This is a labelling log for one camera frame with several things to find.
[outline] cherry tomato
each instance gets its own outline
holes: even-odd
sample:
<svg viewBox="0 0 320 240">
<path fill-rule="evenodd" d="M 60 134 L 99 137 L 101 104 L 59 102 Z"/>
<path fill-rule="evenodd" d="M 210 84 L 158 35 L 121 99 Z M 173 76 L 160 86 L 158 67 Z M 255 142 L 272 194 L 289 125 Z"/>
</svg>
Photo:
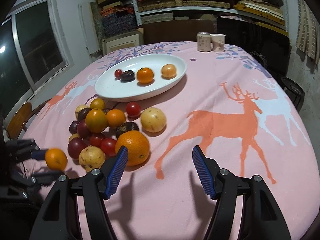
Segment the cherry tomato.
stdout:
<svg viewBox="0 0 320 240">
<path fill-rule="evenodd" d="M 102 133 L 93 133 L 89 139 L 90 145 L 100 148 L 101 143 L 105 138 L 105 135 Z"/>
<path fill-rule="evenodd" d="M 105 138 L 101 142 L 100 149 L 109 157 L 115 156 L 115 145 L 116 145 L 116 140 L 112 138 Z"/>
<path fill-rule="evenodd" d="M 130 102 L 127 104 L 125 111 L 127 112 L 129 117 L 136 118 L 141 113 L 141 107 L 136 102 Z"/>
<path fill-rule="evenodd" d="M 115 77 L 116 78 L 120 78 L 120 75 L 122 74 L 122 70 L 121 69 L 117 69 L 116 71 L 115 71 Z"/>
</svg>

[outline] window frame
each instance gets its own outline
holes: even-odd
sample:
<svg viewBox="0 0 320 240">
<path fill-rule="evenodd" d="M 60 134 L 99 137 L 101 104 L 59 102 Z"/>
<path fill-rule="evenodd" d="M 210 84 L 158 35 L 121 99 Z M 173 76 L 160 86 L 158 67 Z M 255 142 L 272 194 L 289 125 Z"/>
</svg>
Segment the window frame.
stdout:
<svg viewBox="0 0 320 240">
<path fill-rule="evenodd" d="M 56 67 L 54 67 L 52 70 L 50 70 L 38 82 L 34 83 L 33 79 L 31 78 L 30 72 L 27 68 L 27 65 L 24 61 L 22 52 L 21 52 L 19 38 L 17 35 L 15 16 L 17 13 L 19 13 L 27 8 L 30 8 L 34 5 L 37 5 L 39 3 L 42 3 L 42 2 L 47 2 L 51 28 L 52 28 L 53 35 L 56 40 L 58 50 L 61 54 L 63 62 L 60 63 L 59 65 L 57 65 Z M 19 58 L 21 66 L 22 66 L 23 72 L 25 73 L 25 76 L 26 76 L 31 88 L 28 89 L 27 92 L 17 101 L 17 103 L 14 105 L 14 107 L 11 109 L 11 111 L 8 113 L 8 115 L 5 117 L 5 119 L 4 119 L 5 125 L 7 125 L 9 123 L 9 121 L 15 115 L 15 113 L 19 110 L 19 108 L 25 102 L 30 101 L 31 98 L 39 91 L 39 89 L 41 87 L 43 87 L 50 79 L 52 79 L 61 70 L 65 69 L 66 67 L 72 67 L 74 65 L 72 57 L 71 57 L 71 53 L 70 53 L 69 48 L 67 46 L 67 41 L 65 39 L 65 35 L 63 33 L 56 0 L 26 0 L 26 1 L 23 1 L 23 2 L 12 7 L 12 9 L 9 11 L 6 19 L 1 23 L 1 25 L 6 23 L 7 21 L 9 21 L 10 19 L 11 19 L 11 23 L 12 23 L 12 35 L 13 35 L 13 41 L 15 44 L 15 49 L 18 54 L 18 58 Z"/>
</svg>

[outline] plate rim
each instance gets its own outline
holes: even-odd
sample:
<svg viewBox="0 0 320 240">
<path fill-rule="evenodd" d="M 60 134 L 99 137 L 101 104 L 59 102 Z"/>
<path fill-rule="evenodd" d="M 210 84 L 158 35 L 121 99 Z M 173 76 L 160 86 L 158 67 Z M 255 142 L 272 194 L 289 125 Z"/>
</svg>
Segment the plate rim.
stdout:
<svg viewBox="0 0 320 240">
<path fill-rule="evenodd" d="M 128 61 L 128 60 L 131 60 L 131 59 L 133 59 L 133 58 L 137 58 L 137 57 L 145 57 L 145 56 L 158 56 L 158 55 L 166 55 L 166 56 L 170 56 L 170 57 L 176 57 L 176 58 L 178 58 L 178 59 L 182 60 L 182 62 L 183 62 L 183 63 L 184 63 L 184 65 L 185 65 L 185 69 L 184 69 L 184 71 L 182 72 L 182 74 L 181 74 L 181 76 L 180 76 L 180 78 L 179 78 L 179 79 L 181 80 L 181 79 L 183 78 L 183 76 L 186 74 L 186 71 L 187 71 L 187 68 L 188 68 L 187 63 L 186 63 L 182 58 L 180 58 L 180 57 L 178 57 L 178 56 L 175 56 L 175 55 L 170 55 L 170 54 L 161 54 L 161 53 L 156 53 L 156 54 L 147 54 L 147 55 L 139 55 L 139 56 L 135 56 L 135 57 L 127 58 L 126 60 L 121 61 L 121 62 L 119 62 L 119 63 L 117 63 L 117 64 L 113 65 L 112 67 L 108 68 L 107 70 L 105 70 L 105 71 L 100 75 L 100 77 L 97 79 L 97 81 L 96 81 L 96 82 L 95 82 L 95 84 L 94 84 L 94 90 L 95 90 L 95 92 L 97 93 L 97 95 L 98 95 L 98 96 L 103 97 L 103 98 L 109 98 L 109 99 L 120 99 L 119 97 L 105 97 L 105 96 L 103 96 L 103 95 L 100 95 L 100 94 L 97 92 L 96 85 L 97 85 L 97 83 L 98 83 L 99 79 L 101 78 L 101 76 L 102 76 L 106 71 L 108 71 L 109 69 L 111 69 L 111 68 L 113 68 L 113 67 L 117 66 L 117 65 L 118 65 L 118 64 L 120 64 L 120 63 L 123 63 L 123 62 L 126 62 L 126 61 Z M 154 91 L 156 91 L 156 90 L 163 89 L 163 88 L 165 88 L 165 87 L 167 87 L 167 86 L 171 85 L 171 84 L 172 84 L 172 83 L 174 83 L 175 81 L 176 81 L 175 79 L 172 79 L 172 82 L 169 82 L 168 84 L 166 84 L 165 86 L 163 86 L 163 87 L 161 87 L 161 88 L 153 89 L 153 90 L 150 90 L 150 91 L 148 91 L 148 92 L 139 93 L 139 94 L 137 94 L 137 95 L 127 96 L 127 97 L 125 97 L 125 98 L 138 97 L 138 96 L 146 95 L 146 94 L 148 94 L 148 93 L 152 93 L 152 92 L 154 92 Z"/>
</svg>

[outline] table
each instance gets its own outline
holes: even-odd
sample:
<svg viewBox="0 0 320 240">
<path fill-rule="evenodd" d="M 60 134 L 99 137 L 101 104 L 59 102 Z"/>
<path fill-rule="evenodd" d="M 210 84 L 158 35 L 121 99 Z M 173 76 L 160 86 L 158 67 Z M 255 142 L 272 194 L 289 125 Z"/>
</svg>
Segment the table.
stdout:
<svg viewBox="0 0 320 240">
<path fill-rule="evenodd" d="M 67 152 L 68 126 L 75 109 L 95 98 L 97 78 L 114 64 L 149 53 L 181 57 L 188 65 L 172 89 L 140 101 L 158 107 L 167 127 L 147 135 L 150 158 L 127 168 L 115 195 L 105 201 L 118 239 L 203 239 L 215 201 L 205 195 L 192 163 L 199 144 L 221 168 L 235 175 L 260 174 L 273 193 L 293 240 L 300 239 L 319 210 L 320 179 L 306 129 L 287 95 L 270 74 L 241 48 L 225 45 L 223 53 L 198 52 L 195 42 L 169 42 L 114 51 L 89 65 L 38 114 L 24 138 L 41 148 Z M 117 108 L 124 110 L 125 103 Z M 28 174 L 46 171 L 44 161 L 25 162 Z M 68 157 L 69 177 L 85 171 Z M 50 187 L 41 190 L 46 196 Z M 84 239 L 90 239 L 83 199 L 78 198 Z M 230 239 L 237 239 L 242 210 L 238 197 Z"/>
</svg>

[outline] oval plate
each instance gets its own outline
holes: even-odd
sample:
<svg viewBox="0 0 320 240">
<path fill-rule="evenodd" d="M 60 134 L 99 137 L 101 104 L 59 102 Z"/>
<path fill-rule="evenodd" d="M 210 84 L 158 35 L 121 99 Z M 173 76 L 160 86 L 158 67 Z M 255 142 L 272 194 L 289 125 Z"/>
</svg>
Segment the oval plate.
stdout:
<svg viewBox="0 0 320 240">
<path fill-rule="evenodd" d="M 172 79 L 161 77 L 161 68 L 166 64 L 173 64 L 177 68 L 177 75 Z M 121 69 L 123 72 L 132 70 L 137 76 L 137 71 L 148 67 L 154 72 L 154 81 L 141 85 L 137 78 L 131 82 L 122 82 L 115 78 L 114 72 Z M 104 98 L 116 102 L 138 101 L 157 96 L 176 85 L 185 75 L 187 64 L 183 59 L 167 54 L 149 54 L 124 60 L 106 70 L 97 80 L 94 89 Z"/>
</svg>

